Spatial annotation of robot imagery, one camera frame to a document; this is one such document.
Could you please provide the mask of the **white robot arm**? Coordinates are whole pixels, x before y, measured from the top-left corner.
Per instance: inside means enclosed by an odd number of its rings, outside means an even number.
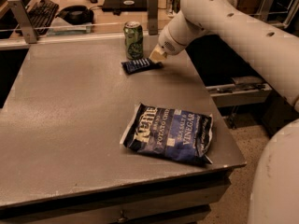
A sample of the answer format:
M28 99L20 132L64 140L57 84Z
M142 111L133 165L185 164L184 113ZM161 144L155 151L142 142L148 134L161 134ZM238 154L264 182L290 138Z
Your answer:
M195 38L218 35L299 111L299 37L236 9L236 0L180 0L150 58L177 55ZM266 145L255 172L248 224L299 224L299 119Z

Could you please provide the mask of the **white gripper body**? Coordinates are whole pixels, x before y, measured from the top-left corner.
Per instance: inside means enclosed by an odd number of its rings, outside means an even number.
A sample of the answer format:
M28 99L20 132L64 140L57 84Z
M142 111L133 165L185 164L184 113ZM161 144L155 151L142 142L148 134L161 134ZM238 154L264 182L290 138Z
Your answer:
M158 45L167 55L177 55L181 53L186 46L179 44L170 34L169 26L166 25L160 32Z

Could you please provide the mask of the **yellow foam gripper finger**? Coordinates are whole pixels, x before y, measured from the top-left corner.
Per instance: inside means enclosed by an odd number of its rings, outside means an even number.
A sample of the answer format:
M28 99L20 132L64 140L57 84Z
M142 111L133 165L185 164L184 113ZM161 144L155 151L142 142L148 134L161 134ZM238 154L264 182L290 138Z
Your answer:
M164 51L164 49L157 44L153 51L151 52L149 58L154 62L154 63L159 63L164 61L167 58L167 53Z

